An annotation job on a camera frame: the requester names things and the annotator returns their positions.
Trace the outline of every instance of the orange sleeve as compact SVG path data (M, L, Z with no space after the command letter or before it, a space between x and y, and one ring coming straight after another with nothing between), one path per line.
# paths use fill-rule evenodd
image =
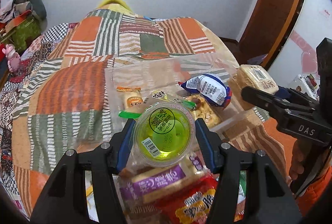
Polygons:
M332 168L329 167L328 171L318 181L312 183L303 194L303 196L297 199L298 208L301 214L304 216L315 202L318 201L319 197L324 192L326 186L329 184L332 178Z

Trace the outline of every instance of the purple label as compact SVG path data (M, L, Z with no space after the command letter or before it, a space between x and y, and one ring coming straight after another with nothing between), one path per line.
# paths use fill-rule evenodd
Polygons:
M201 171L203 170L203 165L202 165L202 162L200 162L200 158L199 157L193 157L193 156L190 156L189 159L191 160L192 164L195 165L196 169L198 171Z
M120 188L120 191L124 200L137 200L138 197L171 185L185 176L181 167L176 165L144 180L135 183L128 182L125 188Z

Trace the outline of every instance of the red snack package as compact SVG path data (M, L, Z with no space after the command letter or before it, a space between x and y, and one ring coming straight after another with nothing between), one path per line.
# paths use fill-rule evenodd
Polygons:
M157 201L155 207L162 210L172 224L204 224L213 203L217 184L218 182L209 174L176 194Z

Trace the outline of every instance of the bed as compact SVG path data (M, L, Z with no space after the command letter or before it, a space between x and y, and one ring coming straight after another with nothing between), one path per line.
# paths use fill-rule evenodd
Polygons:
M105 5L79 23L38 37L22 56L19 75L0 93L0 183L31 216L57 162L69 148L91 150L113 134L104 68L197 53L223 54L225 44L192 18L148 19ZM286 178L282 144L270 137L268 115L254 108L224 134L237 149L264 149Z

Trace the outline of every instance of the transparent plastic box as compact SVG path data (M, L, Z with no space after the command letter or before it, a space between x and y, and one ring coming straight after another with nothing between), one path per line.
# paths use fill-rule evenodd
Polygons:
M181 88L178 82L185 82L204 73L214 73L222 79L225 85L228 85L228 79L235 72L236 69L233 65L223 60L220 53L146 60L124 67L106 68L105 78L113 133L121 131L127 121L118 116L119 112L124 110L124 106L120 94L116 91L117 87L140 87L143 99L155 90L186 97L190 93ZM220 117L221 123L210 130L219 135L222 135L224 131L246 115L246 111L243 110L235 96L232 96L230 104L224 110L221 107L211 108Z

